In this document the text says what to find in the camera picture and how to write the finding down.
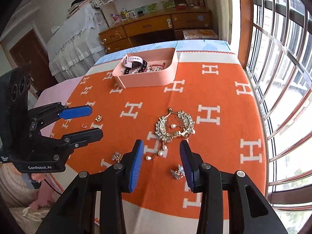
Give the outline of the person's left hand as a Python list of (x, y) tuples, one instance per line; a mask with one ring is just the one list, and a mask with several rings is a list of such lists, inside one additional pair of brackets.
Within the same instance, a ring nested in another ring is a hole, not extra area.
[(54, 184), (48, 174), (31, 174), (31, 177), (41, 184), (40, 188), (36, 191), (34, 201), (30, 204), (31, 209), (52, 208), (62, 194), (61, 190)]

